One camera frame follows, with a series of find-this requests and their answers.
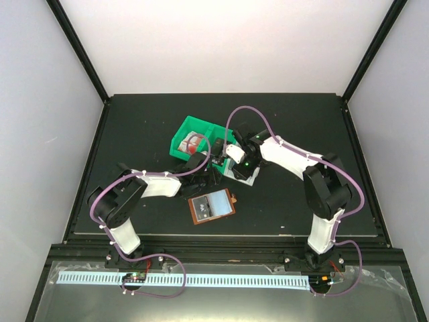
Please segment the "brown leather card holder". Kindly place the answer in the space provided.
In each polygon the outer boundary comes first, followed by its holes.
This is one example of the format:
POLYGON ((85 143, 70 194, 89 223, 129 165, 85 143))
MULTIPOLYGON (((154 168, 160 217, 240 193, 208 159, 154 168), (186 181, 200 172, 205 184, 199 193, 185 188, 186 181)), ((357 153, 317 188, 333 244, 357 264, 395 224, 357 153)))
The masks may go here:
POLYGON ((237 201, 235 195, 232 195, 228 189, 221 189, 219 191, 207 193, 188 199, 188 206, 190 208, 190 213, 192 221, 195 225, 227 217, 236 213, 235 202, 237 201), (197 197, 206 196, 208 197, 210 208, 213 213, 213 216, 207 220, 197 222, 194 217, 194 209, 192 206, 192 199, 197 197))

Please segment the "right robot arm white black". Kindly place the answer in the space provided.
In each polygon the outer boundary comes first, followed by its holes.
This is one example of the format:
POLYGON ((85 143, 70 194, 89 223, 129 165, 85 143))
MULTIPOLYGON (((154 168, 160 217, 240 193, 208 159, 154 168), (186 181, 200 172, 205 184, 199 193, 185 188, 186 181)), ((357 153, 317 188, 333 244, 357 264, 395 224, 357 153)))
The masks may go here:
POLYGON ((341 160, 335 154, 311 154, 288 144, 280 136, 273 136, 268 130, 251 131, 246 123, 234 129, 233 136, 238 144, 225 144, 223 156, 233 160, 232 172, 236 179, 247 180, 256 168, 271 163, 302 180, 313 217, 307 245, 298 259, 310 270, 321 270, 329 262, 334 231, 352 197, 346 180, 328 166, 342 168, 341 160))

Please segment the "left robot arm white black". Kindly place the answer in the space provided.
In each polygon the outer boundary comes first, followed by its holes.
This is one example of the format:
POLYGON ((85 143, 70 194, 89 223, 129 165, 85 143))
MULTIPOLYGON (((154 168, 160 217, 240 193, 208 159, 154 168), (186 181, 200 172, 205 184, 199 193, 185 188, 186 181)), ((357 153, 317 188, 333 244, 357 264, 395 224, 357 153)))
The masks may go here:
POLYGON ((120 259, 130 268, 144 258, 141 240, 131 215, 138 202, 149 197, 189 197, 203 188, 220 184, 222 174, 207 154, 197 152, 174 170, 148 172, 118 164, 117 178, 107 187, 98 186, 87 197, 90 218, 110 239, 120 259))

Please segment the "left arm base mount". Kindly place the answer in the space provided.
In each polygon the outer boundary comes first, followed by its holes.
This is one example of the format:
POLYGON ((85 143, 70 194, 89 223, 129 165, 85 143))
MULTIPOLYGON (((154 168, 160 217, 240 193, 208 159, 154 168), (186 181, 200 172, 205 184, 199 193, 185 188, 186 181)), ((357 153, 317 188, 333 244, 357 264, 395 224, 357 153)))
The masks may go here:
POLYGON ((143 270, 148 266, 160 269, 167 257, 163 248, 140 246, 131 254, 121 255, 114 247, 106 255, 105 267, 120 270, 143 270))

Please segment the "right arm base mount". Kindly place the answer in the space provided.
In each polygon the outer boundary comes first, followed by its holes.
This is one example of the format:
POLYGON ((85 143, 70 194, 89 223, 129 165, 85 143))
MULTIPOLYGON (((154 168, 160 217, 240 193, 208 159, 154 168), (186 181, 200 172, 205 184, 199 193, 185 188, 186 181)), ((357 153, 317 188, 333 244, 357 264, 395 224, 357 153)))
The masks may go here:
POLYGON ((337 268, 340 272, 345 271, 342 255, 338 250, 331 249, 324 254, 317 254, 310 248, 289 248, 284 251, 284 266, 286 271, 329 273, 337 268))

